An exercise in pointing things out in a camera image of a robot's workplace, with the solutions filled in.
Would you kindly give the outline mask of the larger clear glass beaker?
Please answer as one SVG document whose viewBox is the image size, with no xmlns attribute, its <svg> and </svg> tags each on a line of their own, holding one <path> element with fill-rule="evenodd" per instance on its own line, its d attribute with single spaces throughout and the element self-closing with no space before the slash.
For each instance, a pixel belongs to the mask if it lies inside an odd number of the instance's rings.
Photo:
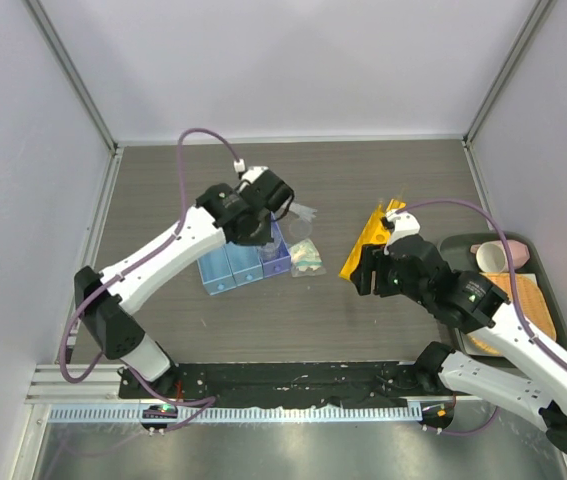
<svg viewBox="0 0 567 480">
<path fill-rule="evenodd" d="M 283 240 L 280 236 L 275 237 L 271 242 L 258 248 L 259 256 L 262 261 L 270 262 L 274 261 L 279 257 L 281 244 Z"/>
</svg>

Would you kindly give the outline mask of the blue three-compartment organizer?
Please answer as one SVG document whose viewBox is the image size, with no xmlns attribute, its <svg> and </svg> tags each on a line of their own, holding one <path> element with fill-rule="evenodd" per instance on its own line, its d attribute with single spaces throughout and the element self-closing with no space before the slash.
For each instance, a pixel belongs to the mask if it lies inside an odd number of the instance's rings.
<svg viewBox="0 0 567 480">
<path fill-rule="evenodd" d="M 266 278 L 289 273 L 291 257 L 278 224 L 272 222 L 273 239 L 283 240 L 279 257 L 264 262 L 259 256 L 261 246 L 244 247 L 226 244 L 197 260 L 200 278 L 205 291 L 213 296 Z"/>
</svg>

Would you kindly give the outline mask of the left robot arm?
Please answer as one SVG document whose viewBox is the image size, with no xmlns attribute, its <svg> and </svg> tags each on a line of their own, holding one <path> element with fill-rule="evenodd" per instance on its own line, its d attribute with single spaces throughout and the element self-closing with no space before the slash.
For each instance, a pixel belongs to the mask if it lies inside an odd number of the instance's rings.
<svg viewBox="0 0 567 480">
<path fill-rule="evenodd" d="M 183 219 L 118 263 L 74 276 L 75 314 L 102 355 L 120 360 L 153 398 L 176 385 L 175 364 L 140 326 L 135 314 L 169 280 L 204 255 L 228 244 L 261 246 L 272 240 L 275 213 L 288 211 L 293 189 L 267 167 L 250 167 L 232 187 L 215 184 Z"/>
</svg>

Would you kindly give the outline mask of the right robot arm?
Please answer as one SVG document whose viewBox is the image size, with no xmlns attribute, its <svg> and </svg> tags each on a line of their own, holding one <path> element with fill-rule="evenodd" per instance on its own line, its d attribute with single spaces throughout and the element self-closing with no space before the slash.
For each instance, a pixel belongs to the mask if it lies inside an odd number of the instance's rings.
<svg viewBox="0 0 567 480">
<path fill-rule="evenodd" d="M 363 245 L 350 280 L 360 295 L 405 296 L 440 323 L 487 343 L 519 371 L 510 374 L 432 342 L 414 371 L 420 391 L 479 397 L 534 425 L 567 455 L 567 350 L 519 317 L 500 287 L 480 273 L 451 269 L 420 235 Z"/>
</svg>

